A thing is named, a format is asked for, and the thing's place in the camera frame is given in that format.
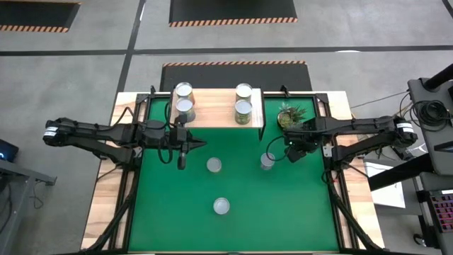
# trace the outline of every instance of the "gray floor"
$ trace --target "gray floor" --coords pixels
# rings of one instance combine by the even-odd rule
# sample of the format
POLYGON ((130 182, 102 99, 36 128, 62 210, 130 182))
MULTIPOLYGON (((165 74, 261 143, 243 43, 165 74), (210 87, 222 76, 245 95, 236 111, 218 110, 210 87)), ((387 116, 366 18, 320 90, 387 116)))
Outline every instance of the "gray floor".
MULTIPOLYGON (((169 28, 169 2, 147 1, 135 49, 453 44, 453 19, 441 0, 294 0, 298 23, 196 28, 169 28)), ((126 50, 138 3, 85 0, 68 33, 0 32, 0 52, 126 50)), ((58 117, 106 124, 123 60, 123 55, 0 57, 0 138, 21 148, 18 164, 58 176, 55 187, 38 186, 42 209, 34 210, 30 200, 14 254, 79 249, 99 161, 80 149, 45 146, 42 132, 46 120, 58 117)), ((409 79, 432 76, 451 64, 453 52, 135 55, 125 91, 158 88, 166 62, 233 60, 305 60, 315 91, 347 91, 356 106, 405 91, 409 79)), ((391 115, 401 97, 352 111, 359 118, 391 115)), ((394 157, 388 150, 386 155, 394 157)), ((440 253, 412 242, 412 234, 420 232, 414 217, 379 212, 379 223, 391 250, 440 253)))

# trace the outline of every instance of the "green label can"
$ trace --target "green label can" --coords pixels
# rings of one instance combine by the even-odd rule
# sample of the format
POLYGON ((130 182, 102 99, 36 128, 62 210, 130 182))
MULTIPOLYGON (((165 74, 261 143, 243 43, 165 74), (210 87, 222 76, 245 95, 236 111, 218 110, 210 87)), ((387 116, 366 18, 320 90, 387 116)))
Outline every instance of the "green label can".
POLYGON ((179 98, 176 101, 176 110, 178 110, 179 115, 186 115, 187 122, 194 121, 195 111, 193 110, 193 103, 188 98, 179 98))
POLYGON ((234 106, 236 109, 235 119, 236 122, 240 125, 245 125, 250 122, 252 115, 252 104, 247 100, 239 100, 234 106))
POLYGON ((236 102, 239 100, 245 100, 250 102, 252 98, 252 86, 249 84, 239 84, 236 87, 236 102))
POLYGON ((190 83, 179 83, 178 85, 176 85, 175 92, 176 95, 178 95, 178 98, 187 98, 192 102, 193 105, 195 105, 195 97, 193 96, 193 89, 190 83))

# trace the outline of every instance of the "tin can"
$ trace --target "tin can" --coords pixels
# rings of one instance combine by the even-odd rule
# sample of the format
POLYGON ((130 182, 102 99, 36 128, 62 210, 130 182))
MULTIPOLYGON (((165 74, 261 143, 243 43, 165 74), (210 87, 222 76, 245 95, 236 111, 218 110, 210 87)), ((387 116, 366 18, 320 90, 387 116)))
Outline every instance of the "tin can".
POLYGON ((275 157, 271 153, 265 153, 261 155, 261 169, 262 170, 271 170, 275 164, 275 157))
POLYGON ((246 100, 239 100, 234 106, 236 109, 235 119, 240 125, 245 125, 250 122, 252 115, 252 104, 246 100))
POLYGON ((222 162, 218 158, 210 158, 206 163, 207 169, 212 173, 218 173, 222 170, 222 162))
POLYGON ((214 211, 218 215, 224 215, 229 211, 229 201, 226 198, 218 198, 214 201, 214 211))
POLYGON ((195 105, 195 97, 193 96, 192 85, 188 82, 181 82, 176 85, 175 88, 176 95, 178 98, 188 98, 193 105, 195 105))
POLYGON ((250 102, 252 98, 252 86, 249 84, 239 84, 236 87, 236 102, 239 100, 245 100, 250 102))
POLYGON ((195 119, 195 111, 193 110, 193 103, 188 98, 179 98, 176 101, 176 110, 179 115, 187 115, 187 122, 191 122, 195 119))

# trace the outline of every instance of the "small plant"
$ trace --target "small plant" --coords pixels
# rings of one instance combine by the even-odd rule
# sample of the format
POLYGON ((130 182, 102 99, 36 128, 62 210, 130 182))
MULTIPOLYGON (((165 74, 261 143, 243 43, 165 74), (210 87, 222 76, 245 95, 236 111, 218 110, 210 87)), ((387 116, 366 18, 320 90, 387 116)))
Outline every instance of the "small plant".
POLYGON ((285 130, 303 120, 305 113, 306 109, 301 109, 300 106, 292 107, 286 103, 282 103, 277 116, 278 126, 285 130))

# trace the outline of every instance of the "black mat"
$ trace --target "black mat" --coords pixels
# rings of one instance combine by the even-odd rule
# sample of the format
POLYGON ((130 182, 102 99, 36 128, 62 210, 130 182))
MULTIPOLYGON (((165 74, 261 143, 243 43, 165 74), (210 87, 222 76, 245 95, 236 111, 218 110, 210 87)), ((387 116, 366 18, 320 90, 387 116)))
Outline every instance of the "black mat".
POLYGON ((180 82, 196 89, 233 89, 248 83, 264 91, 312 91, 304 61, 169 63, 162 69, 161 91, 171 91, 180 82))
POLYGON ((65 33, 80 3, 0 1, 0 30, 65 33))
POLYGON ((293 0, 171 0, 171 27, 291 22, 293 0))

